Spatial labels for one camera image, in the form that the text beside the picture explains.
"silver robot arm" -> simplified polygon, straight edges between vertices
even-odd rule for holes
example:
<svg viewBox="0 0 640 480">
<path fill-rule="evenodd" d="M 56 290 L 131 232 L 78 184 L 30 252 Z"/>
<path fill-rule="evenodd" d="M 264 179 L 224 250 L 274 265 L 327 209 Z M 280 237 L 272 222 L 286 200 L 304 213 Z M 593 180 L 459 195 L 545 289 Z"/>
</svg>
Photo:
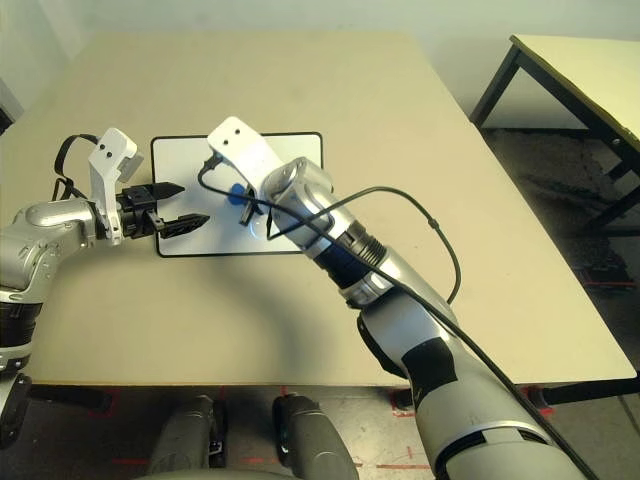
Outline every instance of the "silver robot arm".
<svg viewBox="0 0 640 480">
<path fill-rule="evenodd" d="M 337 201 L 331 180 L 304 158 L 280 160 L 262 137 L 237 118 L 208 142 L 217 161 L 235 167 L 258 200 L 309 218 Z M 272 210 L 280 231 L 297 225 Z M 366 260 L 427 300 L 457 324 L 449 305 L 393 249 L 383 246 L 344 206 L 287 233 L 325 269 L 349 306 L 381 366 L 411 383 L 416 423 L 438 478 L 506 480 L 585 478 L 499 379 L 420 303 L 354 260 Z M 335 243 L 318 230 L 336 239 Z"/>
<path fill-rule="evenodd" d="M 62 261 L 97 242 L 116 246 L 125 237 L 180 235 L 209 218 L 159 218 L 157 200 L 184 190 L 171 183 L 132 186 L 116 194 L 116 181 L 126 182 L 141 160 L 135 143 L 110 128 L 89 156 L 89 199 L 23 208 L 0 229 L 0 449 L 15 441 L 26 412 L 31 380 L 20 370 L 29 361 L 36 317 Z"/>
</svg>

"white table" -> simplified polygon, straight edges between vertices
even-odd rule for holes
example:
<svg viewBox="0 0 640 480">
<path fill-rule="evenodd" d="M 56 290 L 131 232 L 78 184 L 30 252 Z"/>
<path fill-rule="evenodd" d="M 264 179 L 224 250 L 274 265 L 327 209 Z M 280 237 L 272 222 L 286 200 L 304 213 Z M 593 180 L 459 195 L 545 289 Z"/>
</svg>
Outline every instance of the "white table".
<svg viewBox="0 0 640 480">
<path fill-rule="evenodd" d="M 259 131 L 320 132 L 338 195 L 388 184 L 423 202 L 461 260 L 461 325 L 515 382 L 635 374 L 475 127 L 401 35 L 99 37 L 2 136 L 0 219 L 49 198 L 70 134 L 118 126 L 148 159 L 153 137 L 206 134 L 232 114 Z M 87 178 L 88 152 L 74 147 L 74 178 Z M 131 184 L 150 180 L 147 160 Z M 376 195 L 353 211 L 448 294 L 450 260 L 408 204 Z M 302 255 L 163 259 L 151 238 L 126 241 L 62 266 L 27 372 L 62 384 L 402 384 L 369 353 L 355 318 Z"/>
<path fill-rule="evenodd" d="M 513 35 L 511 49 L 469 119 L 480 128 L 519 68 L 620 158 L 608 172 L 640 176 L 640 42 Z M 581 234 L 639 236 L 640 226 L 603 227 L 640 203 L 640 186 L 591 219 Z"/>
</svg>

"blue object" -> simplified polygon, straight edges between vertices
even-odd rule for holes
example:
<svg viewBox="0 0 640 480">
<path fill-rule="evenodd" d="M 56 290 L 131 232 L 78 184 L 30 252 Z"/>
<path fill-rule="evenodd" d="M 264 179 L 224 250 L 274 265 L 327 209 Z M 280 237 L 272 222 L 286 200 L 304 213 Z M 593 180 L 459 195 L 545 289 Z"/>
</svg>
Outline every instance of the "blue object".
<svg viewBox="0 0 640 480">
<path fill-rule="evenodd" d="M 235 195 L 245 195 L 245 188 L 239 183 L 234 183 L 233 186 L 231 187 L 231 190 L 229 190 L 229 193 L 233 193 Z M 244 198 L 237 198 L 237 197 L 227 197 L 227 198 L 229 199 L 229 203 L 231 203 L 231 205 L 247 204 L 247 201 Z"/>
</svg>

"black band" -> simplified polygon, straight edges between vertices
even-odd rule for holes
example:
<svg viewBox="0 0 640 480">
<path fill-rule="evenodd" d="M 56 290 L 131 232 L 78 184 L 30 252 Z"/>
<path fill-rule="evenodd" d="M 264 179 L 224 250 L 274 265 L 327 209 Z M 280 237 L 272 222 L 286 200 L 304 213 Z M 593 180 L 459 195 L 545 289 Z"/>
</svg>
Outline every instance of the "black band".
<svg viewBox="0 0 640 480">
<path fill-rule="evenodd" d="M 41 303 L 0 302 L 0 347 L 29 343 L 41 309 Z"/>
<path fill-rule="evenodd" d="M 354 254 L 377 267 L 386 253 L 387 249 L 373 235 L 369 235 L 360 223 L 353 222 L 336 243 L 332 243 L 314 261 L 329 273 L 338 287 L 347 288 L 371 271 L 356 260 Z"/>
<path fill-rule="evenodd" d="M 453 355 L 440 337 L 413 347 L 402 357 L 411 379 L 413 405 L 416 410 L 429 392 L 458 380 Z"/>
</svg>

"cable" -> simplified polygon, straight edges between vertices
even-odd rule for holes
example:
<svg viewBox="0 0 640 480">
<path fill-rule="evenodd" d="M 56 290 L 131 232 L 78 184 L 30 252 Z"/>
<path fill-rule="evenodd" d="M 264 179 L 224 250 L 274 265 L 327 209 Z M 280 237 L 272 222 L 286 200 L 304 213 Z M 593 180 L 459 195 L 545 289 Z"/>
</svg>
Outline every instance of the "cable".
<svg viewBox="0 0 640 480">
<path fill-rule="evenodd" d="M 328 206 L 327 208 L 320 210 L 317 213 L 314 213 L 313 215 L 309 215 L 308 217 L 306 217 L 306 219 L 308 221 L 312 221 L 315 220 L 316 218 L 319 218 L 323 215 L 325 215 L 326 213 L 330 212 L 331 210 L 334 210 L 336 208 L 342 207 L 343 205 L 346 205 L 347 203 L 350 203 L 354 200 L 357 200 L 359 198 L 362 198 L 366 195 L 370 195 L 372 193 L 376 193 L 376 192 L 385 192 L 385 193 L 391 193 L 394 195 L 398 195 L 402 198 L 404 198 L 405 200 L 409 201 L 421 214 L 423 217 L 425 217 L 427 219 L 427 222 L 429 223 L 429 226 L 438 234 L 438 237 L 440 237 L 440 240 L 442 241 L 442 243 L 444 244 L 445 248 L 447 249 L 447 252 L 449 253 L 449 256 L 451 257 L 451 263 L 453 263 L 453 270 L 455 272 L 455 282 L 453 284 L 453 288 L 451 289 L 451 293 L 449 294 L 449 297 L 447 298 L 447 303 L 451 304 L 453 302 L 453 300 L 456 298 L 456 295 L 458 294 L 458 291 L 460 290 L 460 284 L 462 283 L 462 272 L 460 270 L 460 262 L 458 261 L 458 257 L 456 255 L 456 252 L 453 250 L 453 247 L 451 246 L 451 243 L 449 243 L 449 240 L 447 239 L 446 235 L 444 234 L 444 232 L 440 229 L 440 224 L 437 222 L 437 220 L 435 218 L 433 218 L 433 216 L 431 216 L 431 214 L 427 211 L 426 208 L 424 208 L 422 206 L 422 204 L 420 202 L 418 202 L 415 198 L 413 198 L 411 195 L 409 195 L 407 192 L 403 191 L 403 190 L 399 190 L 397 188 L 393 188 L 393 187 L 386 187 L 386 186 L 377 186 L 377 187 L 369 187 L 369 188 L 365 188 L 364 190 L 360 190 L 359 192 L 356 192 L 352 195 L 349 195 L 345 198 L 343 198 L 342 200 L 339 200 L 337 202 L 335 202 L 334 204 Z M 268 237 L 269 240 L 278 238 L 281 235 L 285 235 L 289 232 L 292 232 L 293 230 L 300 228 L 301 226 L 303 226 L 302 223 L 296 223 L 294 225 L 291 225 L 290 227 L 285 228 L 284 230 L 276 233 L 275 235 Z"/>
<path fill-rule="evenodd" d="M 98 144 L 98 137 L 87 133 L 71 135 L 62 142 L 62 145 L 60 145 L 60 149 L 58 150 L 58 154 L 56 155 L 56 160 L 53 163 L 53 170 L 60 175 L 60 177 L 56 178 L 56 181 L 53 184 L 53 195 L 51 197 L 52 202 L 55 202 L 58 199 L 58 189 L 60 188 L 60 185 L 64 185 L 64 191 L 60 196 L 60 200 L 67 200 L 68 198 L 71 198 L 71 195 L 74 197 L 87 198 L 84 193 L 74 186 L 73 179 L 64 174 L 64 161 L 67 158 L 67 153 L 69 152 L 69 148 L 71 148 L 73 142 L 78 138 L 87 140 L 95 145 Z"/>
<path fill-rule="evenodd" d="M 242 199 L 242 200 L 246 200 L 246 201 L 252 202 L 252 203 L 257 204 L 257 205 L 264 205 L 264 206 L 269 207 L 269 208 L 275 208 L 277 210 L 280 210 L 280 211 L 286 213 L 287 215 L 295 218 L 301 225 L 304 225 L 305 227 L 313 230 L 315 233 L 318 234 L 318 236 L 328 240 L 329 242 L 331 242 L 333 244 L 336 243 L 336 239 L 334 239 L 329 234 L 327 234 L 325 231 L 323 231 L 318 226 L 316 226 L 311 220 L 308 220 L 307 218 L 303 217 L 302 215 L 300 215 L 298 212 L 296 212 L 294 210 L 291 210 L 289 208 L 286 208 L 286 207 L 283 207 L 281 205 L 277 205 L 275 203 L 268 202 L 268 201 L 265 201 L 265 200 L 258 200 L 256 198 L 248 196 L 248 195 L 235 194 L 235 193 L 227 192 L 227 191 L 224 191 L 224 190 L 220 190 L 218 188 L 211 187 L 210 185 L 207 185 L 204 182 L 203 177 L 204 177 L 205 173 L 207 173 L 209 170 L 212 169 L 212 168 L 210 168 L 209 165 L 210 164 L 205 162 L 204 166 L 202 167 L 202 169 L 198 173 L 198 183 L 200 184 L 200 186 L 202 188 L 204 188 L 206 190 L 209 190 L 209 191 L 212 191 L 212 192 L 215 192 L 215 193 L 219 193 L 221 195 L 225 195 L 227 197 L 234 197 L 234 198 L 237 198 L 237 199 Z M 522 392 L 520 392 L 518 387 L 516 387 L 514 385 L 514 383 L 500 369 L 500 367 L 498 367 L 498 365 L 496 365 L 493 362 L 493 360 L 491 360 L 491 358 L 484 352 L 484 350 L 482 350 L 482 348 L 477 343 L 475 343 L 473 341 L 473 339 L 469 335 L 467 335 L 464 332 L 464 330 L 462 330 L 462 328 L 460 326 L 458 326 L 457 324 L 452 322 L 444 313 L 442 313 L 440 310 L 438 310 L 436 307 L 434 307 L 432 304 L 430 304 L 426 299 L 424 299 L 423 297 L 418 295 L 415 291 L 413 291 L 407 285 L 403 284 L 402 282 L 398 281 L 397 279 L 395 279 L 392 276 L 388 275 L 387 273 L 383 272 L 382 270 L 380 270 L 379 268 L 375 267 L 374 265 L 369 264 L 366 260 L 364 260 L 364 259 L 360 258 L 359 256 L 353 254 L 349 250 L 345 250 L 345 251 L 349 252 L 349 254 L 352 255 L 353 259 L 356 260 L 358 263 L 360 263 L 361 265 L 367 267 L 372 272 L 374 272 L 376 275 L 381 276 L 382 278 L 387 280 L 389 283 L 391 283 L 394 287 L 402 290 L 409 297 L 411 297 L 416 302 L 418 302 L 420 305 L 422 305 L 429 313 L 431 313 L 436 318 L 436 320 L 442 326 L 448 328 L 458 338 L 460 338 L 460 340 L 462 340 L 469 347 L 469 349 L 473 353 L 476 354 L 476 356 L 487 366 L 487 368 L 498 378 L 498 380 L 500 380 L 500 382 L 504 385 L 504 387 L 515 397 L 515 399 L 520 404 L 520 406 L 522 406 L 522 408 L 524 408 L 525 411 L 527 413 L 529 413 L 529 415 L 531 415 L 533 417 L 533 419 L 538 423 L 538 425 L 540 425 L 540 427 L 542 427 L 542 429 L 558 445 L 558 447 L 571 459 L 571 461 L 574 463 L 574 465 L 588 479 L 598 480 L 598 477 L 596 476 L 596 474 L 591 470 L 591 468 L 589 468 L 589 466 L 580 457 L 580 455 L 578 455 L 578 453 L 575 450 L 573 450 L 571 445 L 569 445 L 569 443 L 562 437 L 562 435 L 560 435 L 560 433 L 555 429 L 555 427 L 553 425 L 551 425 L 551 423 L 549 423 L 547 421 L 547 419 L 545 419 L 542 416 L 542 414 L 538 411 L 538 409 L 522 394 Z"/>
</svg>

